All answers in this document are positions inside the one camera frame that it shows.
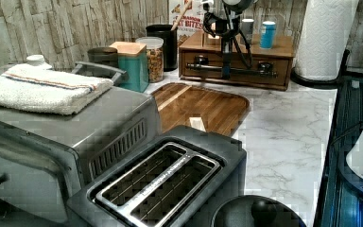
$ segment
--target small paper note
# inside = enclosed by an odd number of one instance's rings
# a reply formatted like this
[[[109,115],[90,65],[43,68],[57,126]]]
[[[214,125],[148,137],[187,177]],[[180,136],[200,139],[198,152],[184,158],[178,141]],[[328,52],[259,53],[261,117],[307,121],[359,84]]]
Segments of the small paper note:
[[[201,117],[190,117],[190,125],[196,130],[206,131]]]

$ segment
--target toaster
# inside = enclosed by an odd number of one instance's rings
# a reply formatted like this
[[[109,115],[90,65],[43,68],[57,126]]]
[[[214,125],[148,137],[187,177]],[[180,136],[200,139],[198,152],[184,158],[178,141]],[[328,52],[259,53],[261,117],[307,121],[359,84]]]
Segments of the toaster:
[[[0,107],[0,199],[67,223],[69,198],[160,131],[155,99],[118,87],[73,115]]]
[[[243,195],[241,142],[178,126],[132,151],[69,199],[71,226],[211,226]]]

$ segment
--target glass jar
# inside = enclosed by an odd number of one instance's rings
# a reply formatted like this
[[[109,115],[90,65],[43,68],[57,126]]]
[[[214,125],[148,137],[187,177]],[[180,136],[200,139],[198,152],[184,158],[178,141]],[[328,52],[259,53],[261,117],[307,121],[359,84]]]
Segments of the glass jar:
[[[158,37],[143,37],[135,42],[147,45],[147,68],[149,82],[159,82],[164,79],[164,40]]]

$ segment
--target white marble countertop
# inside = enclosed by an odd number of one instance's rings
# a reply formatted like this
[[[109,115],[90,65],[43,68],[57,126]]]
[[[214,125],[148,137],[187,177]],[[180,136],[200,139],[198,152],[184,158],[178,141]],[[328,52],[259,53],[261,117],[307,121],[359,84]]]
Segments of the white marble countertop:
[[[244,96],[250,111],[233,138],[248,153],[245,194],[279,201],[312,226],[337,90],[290,82],[285,92],[179,80],[178,70],[150,84],[147,94],[182,82]]]

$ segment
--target folded towel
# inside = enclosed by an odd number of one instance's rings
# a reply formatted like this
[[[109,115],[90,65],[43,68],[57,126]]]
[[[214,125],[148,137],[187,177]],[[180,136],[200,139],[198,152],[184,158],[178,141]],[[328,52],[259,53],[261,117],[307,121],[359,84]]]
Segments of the folded towel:
[[[112,86],[110,79],[18,64],[0,76],[0,106],[36,113],[76,114]]]

